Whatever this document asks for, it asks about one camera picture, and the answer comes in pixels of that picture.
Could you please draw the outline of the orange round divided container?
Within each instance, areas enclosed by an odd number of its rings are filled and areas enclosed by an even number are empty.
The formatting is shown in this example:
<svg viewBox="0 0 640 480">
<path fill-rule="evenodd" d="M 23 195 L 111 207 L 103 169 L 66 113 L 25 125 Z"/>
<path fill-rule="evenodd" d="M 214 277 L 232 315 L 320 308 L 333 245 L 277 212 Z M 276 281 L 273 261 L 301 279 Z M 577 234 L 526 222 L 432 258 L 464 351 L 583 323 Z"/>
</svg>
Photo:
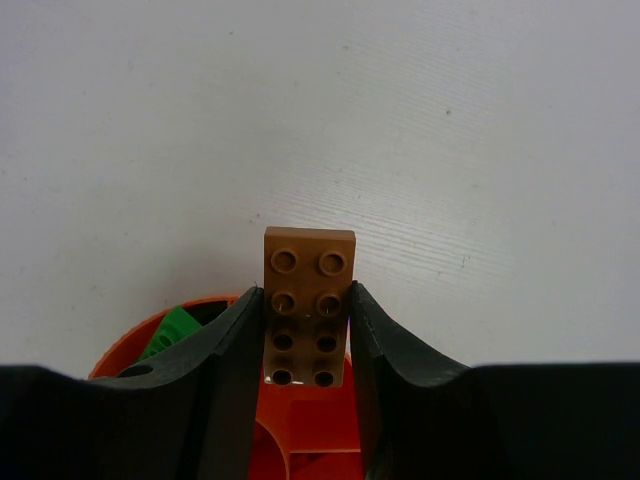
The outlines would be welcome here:
<svg viewBox="0 0 640 480">
<path fill-rule="evenodd" d="M 180 305 L 196 316 L 219 316 L 237 296 Z M 89 378 L 116 376 L 143 353 L 169 307 L 126 332 Z M 347 349 L 339 388 L 278 387 L 262 383 L 248 479 L 363 479 L 352 361 Z"/>
</svg>

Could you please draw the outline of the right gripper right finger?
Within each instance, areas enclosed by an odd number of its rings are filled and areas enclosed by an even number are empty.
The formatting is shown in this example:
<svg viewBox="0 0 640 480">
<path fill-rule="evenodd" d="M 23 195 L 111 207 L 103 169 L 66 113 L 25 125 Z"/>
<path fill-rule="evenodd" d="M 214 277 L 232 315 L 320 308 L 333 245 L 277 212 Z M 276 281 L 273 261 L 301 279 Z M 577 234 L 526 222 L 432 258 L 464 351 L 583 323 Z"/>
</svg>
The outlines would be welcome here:
<svg viewBox="0 0 640 480">
<path fill-rule="evenodd" d="M 635 363 L 468 367 L 395 322 L 362 284 L 351 352 L 368 479 L 635 479 Z"/>
</svg>

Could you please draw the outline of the brown lego plate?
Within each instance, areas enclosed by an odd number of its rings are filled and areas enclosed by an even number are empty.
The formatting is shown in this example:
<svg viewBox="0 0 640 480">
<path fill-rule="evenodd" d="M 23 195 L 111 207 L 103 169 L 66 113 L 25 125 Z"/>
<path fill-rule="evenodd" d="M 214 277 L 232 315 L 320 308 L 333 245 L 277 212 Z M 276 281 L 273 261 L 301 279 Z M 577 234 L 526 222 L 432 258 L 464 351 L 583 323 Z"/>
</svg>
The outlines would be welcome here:
<svg viewBox="0 0 640 480">
<path fill-rule="evenodd" d="M 342 385 L 356 235 L 269 226 L 264 234 L 264 380 Z"/>
</svg>

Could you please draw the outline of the long green lego brick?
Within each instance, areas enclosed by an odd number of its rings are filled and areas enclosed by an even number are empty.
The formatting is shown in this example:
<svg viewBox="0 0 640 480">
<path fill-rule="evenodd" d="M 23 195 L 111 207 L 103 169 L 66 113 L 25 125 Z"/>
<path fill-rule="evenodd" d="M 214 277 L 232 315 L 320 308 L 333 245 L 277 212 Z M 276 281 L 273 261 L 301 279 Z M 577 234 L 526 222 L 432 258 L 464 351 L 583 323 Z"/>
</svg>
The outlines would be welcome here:
<svg viewBox="0 0 640 480">
<path fill-rule="evenodd" d="M 184 308 L 173 308 L 159 323 L 139 360 L 145 360 L 169 349 L 201 328 L 202 325 Z"/>
</svg>

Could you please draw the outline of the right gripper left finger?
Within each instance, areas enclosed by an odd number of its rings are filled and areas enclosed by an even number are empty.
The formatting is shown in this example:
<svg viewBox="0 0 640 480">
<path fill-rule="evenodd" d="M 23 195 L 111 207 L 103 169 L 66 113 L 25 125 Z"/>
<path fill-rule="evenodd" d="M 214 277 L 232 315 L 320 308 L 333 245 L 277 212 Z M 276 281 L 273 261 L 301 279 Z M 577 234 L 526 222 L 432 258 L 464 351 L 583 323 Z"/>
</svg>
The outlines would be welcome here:
<svg viewBox="0 0 640 480">
<path fill-rule="evenodd" d="M 263 292 L 114 377 L 1 370 L 5 479 L 245 479 L 262 371 Z"/>
</svg>

